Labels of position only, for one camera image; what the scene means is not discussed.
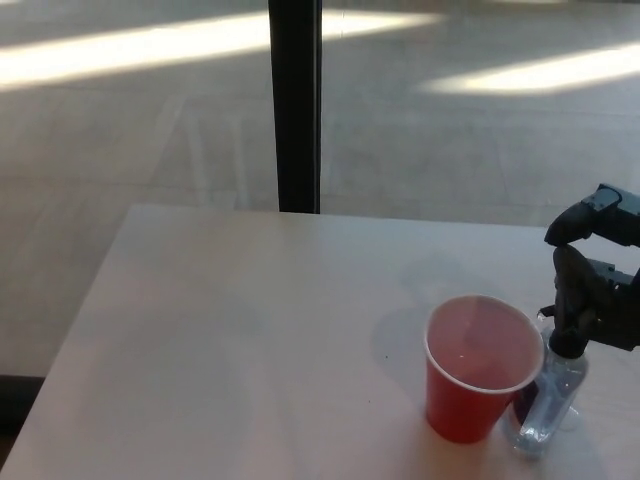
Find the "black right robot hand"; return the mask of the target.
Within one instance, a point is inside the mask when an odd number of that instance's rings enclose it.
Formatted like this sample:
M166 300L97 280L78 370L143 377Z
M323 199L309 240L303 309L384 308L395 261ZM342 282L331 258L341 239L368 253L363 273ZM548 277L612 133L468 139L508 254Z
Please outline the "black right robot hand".
M639 346L639 276L589 259L572 243L596 235L624 247L639 245L639 197L600 184L548 227L554 248L555 301L540 310L554 319L549 348L566 359L583 355L590 341L621 350Z

